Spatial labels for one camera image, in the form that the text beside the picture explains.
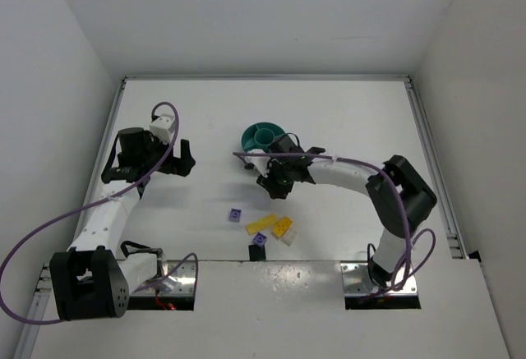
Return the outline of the white lego brick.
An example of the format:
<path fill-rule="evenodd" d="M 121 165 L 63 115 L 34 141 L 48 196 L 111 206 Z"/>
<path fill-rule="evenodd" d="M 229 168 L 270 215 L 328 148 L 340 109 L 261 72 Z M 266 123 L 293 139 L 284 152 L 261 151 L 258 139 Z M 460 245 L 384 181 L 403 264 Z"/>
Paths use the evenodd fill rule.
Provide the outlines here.
<path fill-rule="evenodd" d="M 290 228 L 281 237 L 281 242 L 285 244 L 286 246 L 291 246 L 294 243 L 297 235 L 298 235 L 298 232 L 295 229 Z"/>

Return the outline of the purple lego brick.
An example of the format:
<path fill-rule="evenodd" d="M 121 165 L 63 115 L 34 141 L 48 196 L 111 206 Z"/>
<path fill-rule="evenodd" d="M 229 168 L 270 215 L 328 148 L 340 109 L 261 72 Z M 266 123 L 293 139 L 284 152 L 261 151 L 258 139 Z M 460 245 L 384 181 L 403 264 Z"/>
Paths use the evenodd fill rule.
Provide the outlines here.
<path fill-rule="evenodd" d="M 229 212 L 228 220 L 230 222 L 239 223 L 241 219 L 242 211 L 240 209 L 231 209 Z"/>
<path fill-rule="evenodd" d="M 267 239 L 268 237 L 265 234 L 257 232 L 252 239 L 252 243 L 260 248 L 263 248 L 267 242 Z"/>

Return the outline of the yellow lego plate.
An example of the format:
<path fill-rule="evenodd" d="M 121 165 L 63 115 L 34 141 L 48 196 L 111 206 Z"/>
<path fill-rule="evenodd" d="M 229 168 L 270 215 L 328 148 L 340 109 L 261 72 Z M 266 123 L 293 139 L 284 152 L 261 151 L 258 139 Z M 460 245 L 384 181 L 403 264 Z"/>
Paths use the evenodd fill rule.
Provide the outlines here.
<path fill-rule="evenodd" d="M 262 230 L 265 230 L 267 228 L 270 228 L 277 224 L 279 221 L 279 218 L 276 214 L 269 214 L 265 217 L 258 219 L 254 222 L 249 223 L 246 226 L 247 234 L 248 235 L 255 235 L 258 232 L 261 232 Z"/>

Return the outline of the black lego brick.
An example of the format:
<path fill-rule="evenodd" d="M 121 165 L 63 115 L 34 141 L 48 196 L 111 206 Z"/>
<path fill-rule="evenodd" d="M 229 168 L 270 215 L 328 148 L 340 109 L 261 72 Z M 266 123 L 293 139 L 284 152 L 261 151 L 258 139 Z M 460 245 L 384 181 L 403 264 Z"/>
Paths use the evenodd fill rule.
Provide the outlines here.
<path fill-rule="evenodd" d="M 262 262 L 266 261 L 266 251 L 264 246 L 258 246 L 257 244 L 251 244 L 248 246 L 249 260 L 251 262 Z"/>

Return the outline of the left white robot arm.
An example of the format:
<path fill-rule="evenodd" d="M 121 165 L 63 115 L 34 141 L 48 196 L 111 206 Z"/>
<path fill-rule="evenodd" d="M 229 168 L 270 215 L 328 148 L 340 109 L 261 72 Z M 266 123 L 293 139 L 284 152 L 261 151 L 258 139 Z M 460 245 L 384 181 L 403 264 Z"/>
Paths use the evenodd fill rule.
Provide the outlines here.
<path fill-rule="evenodd" d="M 60 320 L 120 318 L 135 291 L 168 278 L 162 249 L 122 241 L 121 236 L 152 173 L 186 177 L 195 166 L 189 140 L 180 141 L 180 155 L 174 156 L 175 138 L 140 127 L 117 133 L 93 212 L 69 248 L 54 253 L 49 263 Z"/>

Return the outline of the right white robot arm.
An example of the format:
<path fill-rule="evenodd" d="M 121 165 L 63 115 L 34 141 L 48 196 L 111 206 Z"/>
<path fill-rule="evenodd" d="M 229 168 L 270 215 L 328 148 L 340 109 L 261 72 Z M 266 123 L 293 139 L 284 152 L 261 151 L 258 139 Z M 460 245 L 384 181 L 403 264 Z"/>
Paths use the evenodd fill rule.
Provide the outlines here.
<path fill-rule="evenodd" d="M 288 135 L 268 150 L 251 150 L 247 160 L 259 172 L 257 183 L 273 200 L 284 200 L 297 182 L 337 186 L 368 197 L 383 227 L 367 260 L 369 284 L 378 292 L 396 290 L 395 275 L 409 275 L 414 236 L 435 208 L 434 191 L 403 156 L 394 155 L 380 168 L 371 163 L 329 156 L 325 149 L 305 151 Z"/>

